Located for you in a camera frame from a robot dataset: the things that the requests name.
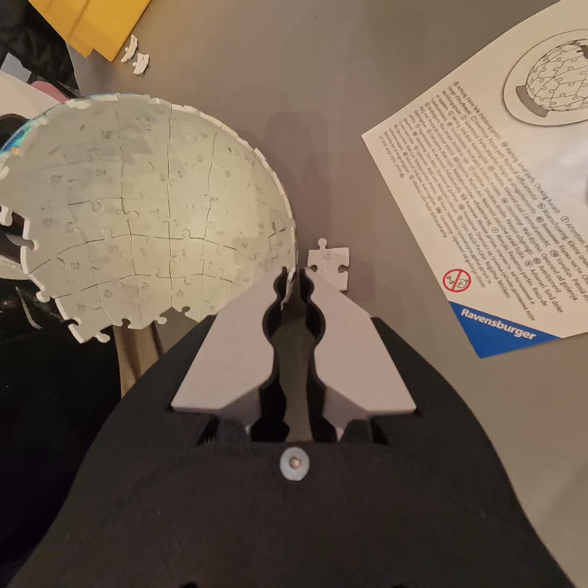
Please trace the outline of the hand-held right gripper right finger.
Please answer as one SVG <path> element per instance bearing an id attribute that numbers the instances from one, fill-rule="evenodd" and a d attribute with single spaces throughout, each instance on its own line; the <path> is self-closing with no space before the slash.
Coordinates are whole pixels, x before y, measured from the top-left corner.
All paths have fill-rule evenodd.
<path id="1" fill-rule="evenodd" d="M 318 273 L 301 270 L 313 336 L 306 400 L 312 439 L 337 442 L 349 423 L 411 415 L 416 404 L 369 313 Z"/>

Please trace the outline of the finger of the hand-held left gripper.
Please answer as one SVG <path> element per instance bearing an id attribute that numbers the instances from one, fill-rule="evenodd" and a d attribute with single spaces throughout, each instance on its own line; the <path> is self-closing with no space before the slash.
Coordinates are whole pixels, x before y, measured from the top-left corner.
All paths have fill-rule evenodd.
<path id="1" fill-rule="evenodd" d="M 27 121 L 63 102 L 65 95 L 48 82 L 28 84 L 1 72 L 1 147 Z"/>
<path id="2" fill-rule="evenodd" d="M 1 277 L 28 277 L 22 255 L 34 248 L 32 240 L 24 238 L 24 219 L 12 215 L 11 224 L 1 225 Z"/>

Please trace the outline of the person's black jacket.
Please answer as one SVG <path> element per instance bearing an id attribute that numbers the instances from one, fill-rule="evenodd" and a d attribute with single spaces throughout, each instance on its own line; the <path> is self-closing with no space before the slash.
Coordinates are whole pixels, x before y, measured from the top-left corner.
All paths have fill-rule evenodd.
<path id="1" fill-rule="evenodd" d="M 1 279 L 1 587 L 52 525 L 121 400 L 112 329 L 106 343 L 79 343 L 37 290 Z"/>

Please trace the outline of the yellow plastic box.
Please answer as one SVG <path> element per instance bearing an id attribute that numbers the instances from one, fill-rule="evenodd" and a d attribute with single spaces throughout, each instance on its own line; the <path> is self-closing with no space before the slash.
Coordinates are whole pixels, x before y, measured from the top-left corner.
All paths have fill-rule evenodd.
<path id="1" fill-rule="evenodd" d="M 150 1 L 31 1 L 61 38 L 83 57 L 112 62 Z"/>

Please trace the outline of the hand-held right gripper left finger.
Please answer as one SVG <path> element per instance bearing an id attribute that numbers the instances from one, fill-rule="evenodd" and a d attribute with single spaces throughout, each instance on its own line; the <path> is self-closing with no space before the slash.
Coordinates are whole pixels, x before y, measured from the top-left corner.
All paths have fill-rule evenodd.
<path id="1" fill-rule="evenodd" d="M 217 313 L 173 398 L 174 411 L 238 420 L 252 437 L 287 437 L 271 337 L 281 326 L 289 271 L 267 274 Z"/>

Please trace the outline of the white instruction leaflet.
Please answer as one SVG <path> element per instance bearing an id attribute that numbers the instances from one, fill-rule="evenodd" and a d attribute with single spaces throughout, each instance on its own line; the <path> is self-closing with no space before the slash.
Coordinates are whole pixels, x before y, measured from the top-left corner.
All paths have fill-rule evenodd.
<path id="1" fill-rule="evenodd" d="M 362 136 L 478 357 L 587 332 L 587 1 Z"/>

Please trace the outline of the partly built puzzle ball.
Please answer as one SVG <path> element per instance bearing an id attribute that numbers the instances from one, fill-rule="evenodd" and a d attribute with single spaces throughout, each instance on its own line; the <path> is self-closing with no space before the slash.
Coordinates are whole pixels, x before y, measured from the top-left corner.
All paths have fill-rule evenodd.
<path id="1" fill-rule="evenodd" d="M 296 224 L 263 154 L 212 116 L 148 95 L 68 100 L 1 147 L 1 224 L 24 219 L 21 257 L 78 342 L 105 329 L 201 321 L 278 269 Z"/>

